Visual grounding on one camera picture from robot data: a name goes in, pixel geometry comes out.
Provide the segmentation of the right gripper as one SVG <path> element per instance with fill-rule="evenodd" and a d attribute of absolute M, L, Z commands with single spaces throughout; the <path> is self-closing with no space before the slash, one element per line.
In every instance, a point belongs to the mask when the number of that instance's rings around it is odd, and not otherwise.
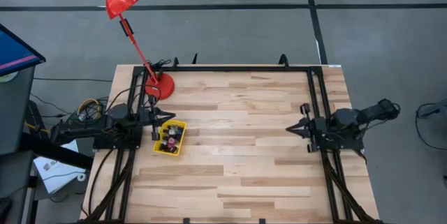
<path fill-rule="evenodd" d="M 286 131 L 299 135 L 301 138 L 309 138 L 310 142 L 307 145 L 307 151 L 317 152 L 321 149 L 329 147 L 329 139 L 327 136 L 327 124 L 323 117 L 311 119 L 309 116 L 310 105 L 304 103 L 300 106 L 300 111 L 303 118 L 296 124 L 286 128 Z"/>

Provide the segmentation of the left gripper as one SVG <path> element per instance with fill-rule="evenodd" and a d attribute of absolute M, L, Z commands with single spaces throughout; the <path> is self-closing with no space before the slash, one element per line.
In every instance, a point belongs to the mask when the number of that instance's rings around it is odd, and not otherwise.
<path fill-rule="evenodd" d="M 158 109 L 156 105 L 157 99 L 153 95 L 148 95 L 146 102 L 142 102 L 142 107 L 140 113 L 142 116 L 142 121 L 145 125 L 150 125 L 152 127 L 152 140 L 160 140 L 159 128 L 167 121 L 175 118 L 176 114 L 173 112 L 165 112 Z"/>

